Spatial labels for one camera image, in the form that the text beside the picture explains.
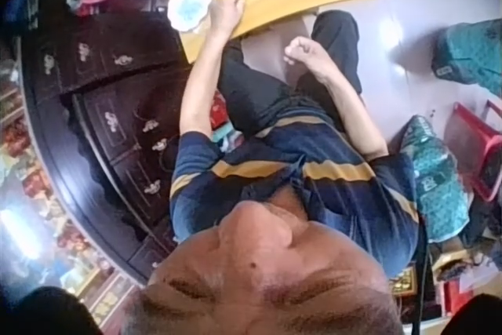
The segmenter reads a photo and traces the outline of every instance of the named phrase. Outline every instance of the drawer handle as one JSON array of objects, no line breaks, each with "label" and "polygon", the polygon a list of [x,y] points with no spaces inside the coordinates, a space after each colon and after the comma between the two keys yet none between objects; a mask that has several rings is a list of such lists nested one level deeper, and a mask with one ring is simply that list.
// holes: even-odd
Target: drawer handle
[{"label": "drawer handle", "polygon": [[117,132],[118,120],[117,115],[110,113],[109,111],[105,111],[104,117],[107,119],[107,125],[111,132]]},{"label": "drawer handle", "polygon": [[156,180],[153,184],[150,184],[147,188],[143,190],[145,194],[157,194],[158,190],[160,190],[160,180]]},{"label": "drawer handle", "polygon": [[153,151],[164,151],[167,147],[167,139],[161,139],[151,148]]},{"label": "drawer handle", "polygon": [[144,124],[143,132],[147,133],[148,131],[152,131],[157,127],[158,127],[158,122],[155,121],[154,119],[151,119]]},{"label": "drawer handle", "polygon": [[89,48],[89,45],[87,45],[86,43],[78,44],[78,55],[80,56],[81,62],[87,61],[87,57],[89,56],[90,52],[91,49]]},{"label": "drawer handle", "polygon": [[54,56],[46,54],[44,55],[44,68],[45,68],[45,74],[50,75],[54,68],[55,60]]},{"label": "drawer handle", "polygon": [[126,65],[131,64],[133,62],[133,58],[131,56],[127,56],[127,55],[121,55],[118,58],[115,58],[114,62],[118,66],[126,66]]}]

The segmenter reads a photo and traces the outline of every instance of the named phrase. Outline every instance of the patterned fabric bag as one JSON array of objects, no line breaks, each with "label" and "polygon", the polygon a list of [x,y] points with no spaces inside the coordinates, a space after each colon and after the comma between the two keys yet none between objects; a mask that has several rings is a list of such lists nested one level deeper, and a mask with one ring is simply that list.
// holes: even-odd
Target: patterned fabric bag
[{"label": "patterned fabric bag", "polygon": [[413,161],[417,205],[425,217],[429,242],[442,242],[457,235],[469,221],[467,194],[459,179],[457,161],[426,118],[411,118],[401,152]]},{"label": "patterned fabric bag", "polygon": [[443,31],[436,41],[432,71],[438,78],[477,83],[500,96],[502,20],[458,24]]}]

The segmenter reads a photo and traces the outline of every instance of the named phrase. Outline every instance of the blue striped polo shirt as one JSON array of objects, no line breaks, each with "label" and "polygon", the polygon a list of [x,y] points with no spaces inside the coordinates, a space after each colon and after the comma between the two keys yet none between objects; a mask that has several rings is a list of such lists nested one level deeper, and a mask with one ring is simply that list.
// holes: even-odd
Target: blue striped polo shirt
[{"label": "blue striped polo shirt", "polygon": [[404,154],[365,159],[324,111],[291,107],[222,154],[205,135],[180,138],[170,212],[180,241],[211,228],[242,200],[266,202],[290,184],[309,220],[342,231],[393,277],[417,247],[413,165]]}]

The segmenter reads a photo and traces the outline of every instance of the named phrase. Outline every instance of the dark wooden cabinet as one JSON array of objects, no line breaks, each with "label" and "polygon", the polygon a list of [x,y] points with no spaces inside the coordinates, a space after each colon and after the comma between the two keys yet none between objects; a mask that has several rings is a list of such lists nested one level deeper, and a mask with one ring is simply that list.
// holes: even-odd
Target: dark wooden cabinet
[{"label": "dark wooden cabinet", "polygon": [[31,32],[21,52],[28,117],[62,202],[145,283],[176,245],[169,191],[190,70],[177,34],[164,14],[104,14]]}]

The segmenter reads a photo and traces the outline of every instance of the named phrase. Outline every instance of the hand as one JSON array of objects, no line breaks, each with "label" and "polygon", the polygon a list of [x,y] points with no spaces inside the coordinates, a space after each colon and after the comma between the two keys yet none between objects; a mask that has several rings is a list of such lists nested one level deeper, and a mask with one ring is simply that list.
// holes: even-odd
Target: hand
[{"label": "hand", "polygon": [[216,0],[210,6],[211,32],[225,42],[230,39],[242,19],[245,0]]},{"label": "hand", "polygon": [[339,75],[340,70],[326,50],[316,41],[296,37],[284,49],[284,61],[288,64],[301,62],[307,66],[318,82],[326,85],[330,78]]}]

